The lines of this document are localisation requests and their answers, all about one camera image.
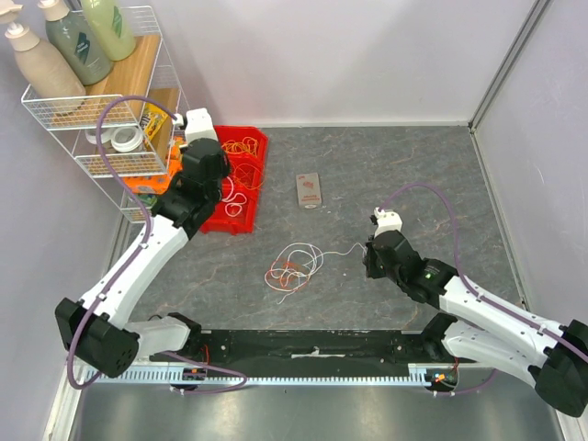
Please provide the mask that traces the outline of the red plastic bin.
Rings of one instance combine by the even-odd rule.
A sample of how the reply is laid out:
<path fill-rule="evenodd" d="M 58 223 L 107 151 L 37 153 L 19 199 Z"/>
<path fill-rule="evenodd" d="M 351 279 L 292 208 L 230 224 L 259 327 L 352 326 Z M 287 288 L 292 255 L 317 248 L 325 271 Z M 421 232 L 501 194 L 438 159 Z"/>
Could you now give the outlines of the red plastic bin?
<path fill-rule="evenodd" d="M 265 180 L 265 163 L 249 153 L 228 154 L 234 184 L 250 190 L 257 190 Z"/>
<path fill-rule="evenodd" d="M 200 231 L 226 232 L 231 235 L 252 233 L 257 202 L 257 190 L 250 190 L 225 180 L 222 184 L 222 200 Z"/>
<path fill-rule="evenodd" d="M 260 129 L 227 125 L 216 125 L 214 129 L 226 153 L 249 153 L 259 159 L 266 157 L 269 140 Z"/>

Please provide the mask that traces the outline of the beige pump bottle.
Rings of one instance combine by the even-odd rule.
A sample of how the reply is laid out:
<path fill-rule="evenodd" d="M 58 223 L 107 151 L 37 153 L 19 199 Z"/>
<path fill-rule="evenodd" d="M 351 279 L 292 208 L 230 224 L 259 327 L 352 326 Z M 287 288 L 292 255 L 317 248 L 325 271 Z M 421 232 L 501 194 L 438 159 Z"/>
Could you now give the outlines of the beige pump bottle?
<path fill-rule="evenodd" d="M 7 25 L 8 39 L 22 75 L 58 115 L 73 113 L 83 105 L 85 88 L 62 54 L 29 26 L 18 22 L 23 6 L 1 2 L 1 23 Z"/>

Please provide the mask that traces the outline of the white tape roll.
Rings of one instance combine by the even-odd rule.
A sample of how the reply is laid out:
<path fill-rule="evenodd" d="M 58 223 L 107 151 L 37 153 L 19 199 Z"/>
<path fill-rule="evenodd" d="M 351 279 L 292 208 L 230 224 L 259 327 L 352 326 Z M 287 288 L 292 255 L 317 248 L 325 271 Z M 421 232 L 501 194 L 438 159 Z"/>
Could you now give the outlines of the white tape roll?
<path fill-rule="evenodd" d="M 141 146 L 142 130 L 137 126 L 119 127 L 112 131 L 110 143 L 118 153 L 129 153 Z"/>
<path fill-rule="evenodd" d="M 86 137 L 86 140 L 93 145 L 97 145 L 98 141 L 101 141 L 101 143 L 103 145 L 106 145 L 111 141 L 112 129 L 110 129 L 110 128 L 101 129 L 101 130 L 86 129 L 85 130 L 85 137 Z"/>

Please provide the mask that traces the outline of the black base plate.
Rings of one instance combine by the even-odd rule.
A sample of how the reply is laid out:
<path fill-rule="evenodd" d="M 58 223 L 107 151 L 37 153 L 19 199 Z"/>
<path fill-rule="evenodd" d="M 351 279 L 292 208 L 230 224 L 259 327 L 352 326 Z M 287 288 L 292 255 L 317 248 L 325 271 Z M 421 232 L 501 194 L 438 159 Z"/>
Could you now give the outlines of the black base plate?
<path fill-rule="evenodd" d="M 437 341 L 398 330 L 208 330 L 179 355 L 249 378 L 404 376 L 410 364 L 454 364 Z"/>

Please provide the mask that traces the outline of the red plastic bin near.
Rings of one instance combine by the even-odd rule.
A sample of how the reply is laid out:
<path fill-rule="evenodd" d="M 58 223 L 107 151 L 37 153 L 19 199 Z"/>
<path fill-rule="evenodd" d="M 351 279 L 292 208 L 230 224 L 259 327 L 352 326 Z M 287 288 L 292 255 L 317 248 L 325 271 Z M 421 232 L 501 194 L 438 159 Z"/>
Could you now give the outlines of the red plastic bin near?
<path fill-rule="evenodd" d="M 200 231 L 226 232 L 231 235 L 252 233 L 257 202 L 257 190 L 250 190 L 225 180 L 222 184 L 222 200 Z"/>

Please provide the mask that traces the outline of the red plastic bin far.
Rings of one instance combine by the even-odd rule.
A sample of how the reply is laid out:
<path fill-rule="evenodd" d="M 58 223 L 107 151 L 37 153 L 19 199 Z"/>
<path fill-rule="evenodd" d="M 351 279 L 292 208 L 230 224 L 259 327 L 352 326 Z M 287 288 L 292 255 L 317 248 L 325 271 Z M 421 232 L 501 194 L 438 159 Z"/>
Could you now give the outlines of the red plastic bin far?
<path fill-rule="evenodd" d="M 227 125 L 216 125 L 214 129 L 226 153 L 249 153 L 259 159 L 266 157 L 269 140 L 260 129 Z"/>

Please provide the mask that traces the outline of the white tape roll left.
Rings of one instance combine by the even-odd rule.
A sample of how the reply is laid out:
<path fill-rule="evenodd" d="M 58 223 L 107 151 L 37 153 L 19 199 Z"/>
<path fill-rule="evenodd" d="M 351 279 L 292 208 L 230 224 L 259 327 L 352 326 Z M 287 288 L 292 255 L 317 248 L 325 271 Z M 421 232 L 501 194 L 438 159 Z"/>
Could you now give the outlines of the white tape roll left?
<path fill-rule="evenodd" d="M 86 129 L 85 130 L 85 137 L 86 137 L 86 140 L 93 145 L 97 145 L 98 141 L 101 141 L 101 143 L 103 145 L 106 145 L 111 141 L 112 129 L 110 129 L 110 128 L 101 129 L 101 130 Z"/>

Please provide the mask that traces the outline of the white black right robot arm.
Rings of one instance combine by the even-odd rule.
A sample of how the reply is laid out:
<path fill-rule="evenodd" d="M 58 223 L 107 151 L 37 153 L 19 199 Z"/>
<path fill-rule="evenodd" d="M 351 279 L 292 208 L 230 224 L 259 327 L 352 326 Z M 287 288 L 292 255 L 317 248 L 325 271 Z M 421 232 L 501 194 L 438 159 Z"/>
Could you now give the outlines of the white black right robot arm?
<path fill-rule="evenodd" d="M 370 236 L 367 277 L 388 278 L 410 299 L 438 314 L 421 338 L 423 355 L 452 355 L 497 369 L 532 387 L 570 417 L 587 407 L 587 326 L 562 324 L 525 311 L 461 277 L 455 267 L 422 258 L 398 231 Z"/>

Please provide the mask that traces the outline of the red plastic bin middle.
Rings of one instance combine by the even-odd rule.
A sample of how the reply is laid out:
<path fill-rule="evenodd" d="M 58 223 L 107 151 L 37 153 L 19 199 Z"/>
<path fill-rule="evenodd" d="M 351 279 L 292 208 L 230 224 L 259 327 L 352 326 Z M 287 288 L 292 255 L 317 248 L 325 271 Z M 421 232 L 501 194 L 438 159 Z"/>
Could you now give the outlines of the red plastic bin middle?
<path fill-rule="evenodd" d="M 265 163 L 249 153 L 228 154 L 234 184 L 250 190 L 257 190 L 265 180 Z"/>

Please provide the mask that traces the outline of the light green bottle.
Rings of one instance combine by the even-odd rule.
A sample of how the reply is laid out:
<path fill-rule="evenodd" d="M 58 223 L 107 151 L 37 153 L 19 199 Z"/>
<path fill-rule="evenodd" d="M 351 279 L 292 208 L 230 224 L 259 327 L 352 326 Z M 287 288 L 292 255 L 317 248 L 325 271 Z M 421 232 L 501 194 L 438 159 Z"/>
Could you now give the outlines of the light green bottle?
<path fill-rule="evenodd" d="M 136 40 L 117 1 L 82 0 L 81 6 L 86 21 L 111 61 L 122 61 L 134 52 Z"/>

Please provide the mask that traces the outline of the yellow candy bag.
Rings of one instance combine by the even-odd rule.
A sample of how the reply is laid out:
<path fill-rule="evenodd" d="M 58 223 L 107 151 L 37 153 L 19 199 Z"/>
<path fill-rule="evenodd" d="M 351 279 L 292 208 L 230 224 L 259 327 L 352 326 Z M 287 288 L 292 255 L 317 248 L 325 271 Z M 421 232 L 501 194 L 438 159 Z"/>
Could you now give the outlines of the yellow candy bag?
<path fill-rule="evenodd" d="M 153 103 L 147 103 L 143 107 L 140 119 L 140 127 L 148 141 L 151 141 L 160 128 L 169 119 L 169 114 Z"/>

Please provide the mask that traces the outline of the orange green small boxes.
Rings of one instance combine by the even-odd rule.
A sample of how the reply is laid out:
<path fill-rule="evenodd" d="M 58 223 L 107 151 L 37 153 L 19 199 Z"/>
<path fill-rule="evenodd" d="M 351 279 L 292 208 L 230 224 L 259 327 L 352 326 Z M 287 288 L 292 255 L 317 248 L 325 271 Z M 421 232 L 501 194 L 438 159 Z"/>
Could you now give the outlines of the orange green small boxes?
<path fill-rule="evenodd" d="M 167 154 L 167 172 L 174 175 L 182 169 L 182 147 L 185 145 L 185 139 L 181 136 L 175 136 L 170 141 L 170 148 Z"/>

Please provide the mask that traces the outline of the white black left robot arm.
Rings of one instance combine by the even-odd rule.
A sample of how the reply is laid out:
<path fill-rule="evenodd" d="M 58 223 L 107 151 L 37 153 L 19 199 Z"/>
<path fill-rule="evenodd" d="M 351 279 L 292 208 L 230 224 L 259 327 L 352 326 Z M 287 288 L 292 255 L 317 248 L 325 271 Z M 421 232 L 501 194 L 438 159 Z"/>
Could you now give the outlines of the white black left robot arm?
<path fill-rule="evenodd" d="M 188 144 L 181 171 L 130 248 L 81 299 L 63 299 L 56 307 L 69 363 L 79 358 L 116 378 L 138 357 L 165 351 L 182 361 L 198 357 L 202 341 L 197 323 L 179 313 L 146 322 L 131 322 L 130 316 L 160 270 L 214 213 L 229 172 L 218 141 L 202 138 Z"/>

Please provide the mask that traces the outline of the orange snack box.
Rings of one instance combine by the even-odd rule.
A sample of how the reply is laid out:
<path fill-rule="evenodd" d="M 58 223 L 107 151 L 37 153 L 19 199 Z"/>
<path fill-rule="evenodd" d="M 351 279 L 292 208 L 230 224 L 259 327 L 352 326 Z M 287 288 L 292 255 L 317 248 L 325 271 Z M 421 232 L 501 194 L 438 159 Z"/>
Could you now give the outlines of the orange snack box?
<path fill-rule="evenodd" d="M 162 195 L 169 188 L 172 177 L 168 174 L 125 176 L 122 180 L 133 194 Z"/>

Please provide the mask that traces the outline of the white tape roll right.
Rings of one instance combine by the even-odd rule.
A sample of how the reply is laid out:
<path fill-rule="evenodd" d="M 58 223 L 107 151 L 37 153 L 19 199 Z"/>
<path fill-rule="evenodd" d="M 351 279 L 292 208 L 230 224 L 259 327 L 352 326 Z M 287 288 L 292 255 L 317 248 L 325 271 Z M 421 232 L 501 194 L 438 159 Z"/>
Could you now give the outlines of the white tape roll right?
<path fill-rule="evenodd" d="M 142 130 L 137 126 L 119 127 L 112 131 L 110 143 L 118 153 L 129 153 L 141 146 Z"/>

